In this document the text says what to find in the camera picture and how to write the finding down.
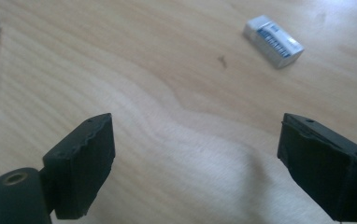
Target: black plastic part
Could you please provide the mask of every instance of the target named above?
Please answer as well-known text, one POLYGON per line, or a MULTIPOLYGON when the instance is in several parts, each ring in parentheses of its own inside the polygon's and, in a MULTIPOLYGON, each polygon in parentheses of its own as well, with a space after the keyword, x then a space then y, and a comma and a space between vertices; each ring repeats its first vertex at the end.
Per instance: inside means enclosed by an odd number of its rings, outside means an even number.
POLYGON ((42 181, 54 198, 48 208, 59 219, 86 215, 107 179, 115 158, 111 114, 93 117, 51 149, 43 158, 42 181))
POLYGON ((357 221, 357 145, 317 121, 285 114, 278 157, 336 221, 357 221))
POLYGON ((0 224, 50 224, 36 169, 22 168, 0 176, 0 224))

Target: light wooden surface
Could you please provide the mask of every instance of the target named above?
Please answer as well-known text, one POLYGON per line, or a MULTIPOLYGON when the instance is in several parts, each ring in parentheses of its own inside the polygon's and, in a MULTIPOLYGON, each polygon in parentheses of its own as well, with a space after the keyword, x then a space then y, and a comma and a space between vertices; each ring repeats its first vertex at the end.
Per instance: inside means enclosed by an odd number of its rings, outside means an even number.
POLYGON ((357 1, 0 0, 0 18, 0 175, 113 114, 110 177, 54 223, 334 223, 276 154, 284 112, 357 143, 357 1), (305 46, 295 64, 241 35, 261 14, 305 46))

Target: white eraser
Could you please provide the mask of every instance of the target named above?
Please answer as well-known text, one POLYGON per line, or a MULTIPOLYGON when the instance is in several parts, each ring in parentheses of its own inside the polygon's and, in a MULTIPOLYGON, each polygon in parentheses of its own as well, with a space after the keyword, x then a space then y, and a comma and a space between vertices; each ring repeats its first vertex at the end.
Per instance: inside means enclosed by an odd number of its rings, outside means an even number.
POLYGON ((300 43, 266 16, 248 21, 243 34, 276 68, 293 63, 304 51, 300 43))

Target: eraser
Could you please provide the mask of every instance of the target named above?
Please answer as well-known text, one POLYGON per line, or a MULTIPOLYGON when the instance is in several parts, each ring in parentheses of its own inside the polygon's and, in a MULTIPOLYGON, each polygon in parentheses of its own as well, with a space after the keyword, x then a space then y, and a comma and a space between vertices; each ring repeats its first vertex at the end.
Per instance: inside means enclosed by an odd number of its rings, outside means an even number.
POLYGON ((276 67, 293 63, 304 47, 266 16, 246 23, 243 35, 276 67))

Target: wood grain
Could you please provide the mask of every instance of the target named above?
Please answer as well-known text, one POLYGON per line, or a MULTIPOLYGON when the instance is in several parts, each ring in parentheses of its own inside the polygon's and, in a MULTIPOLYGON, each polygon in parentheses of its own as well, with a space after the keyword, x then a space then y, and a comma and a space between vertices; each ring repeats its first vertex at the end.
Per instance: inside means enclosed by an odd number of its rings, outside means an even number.
POLYGON ((113 114, 117 158, 78 221, 334 223, 277 159, 280 121, 357 143, 357 1, 0 0, 0 175, 113 114), (268 15, 306 51, 274 69, 268 15))

